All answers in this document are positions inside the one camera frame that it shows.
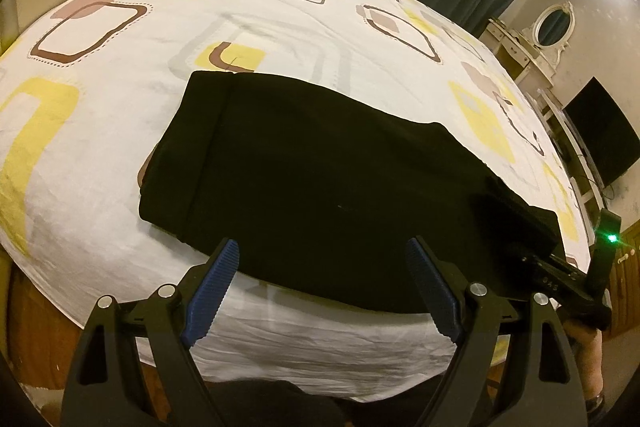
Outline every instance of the television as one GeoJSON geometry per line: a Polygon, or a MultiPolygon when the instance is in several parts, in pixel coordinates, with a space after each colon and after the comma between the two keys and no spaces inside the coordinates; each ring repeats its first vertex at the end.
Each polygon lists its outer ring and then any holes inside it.
{"type": "Polygon", "coordinates": [[[594,77],[564,108],[587,147],[605,187],[640,158],[640,138],[594,77]]]}

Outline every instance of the blue gripper pad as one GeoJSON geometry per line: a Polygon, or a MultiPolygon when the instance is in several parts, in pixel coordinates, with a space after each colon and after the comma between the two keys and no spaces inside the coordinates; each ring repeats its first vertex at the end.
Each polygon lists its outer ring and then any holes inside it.
{"type": "Polygon", "coordinates": [[[202,279],[187,306],[186,325],[180,334],[180,339],[185,346],[193,346],[209,331],[231,280],[238,271],[239,263],[238,243],[230,239],[202,279]]]}
{"type": "Polygon", "coordinates": [[[406,244],[404,253],[409,273],[438,331],[458,343],[464,330],[456,296],[415,237],[406,244]]]}

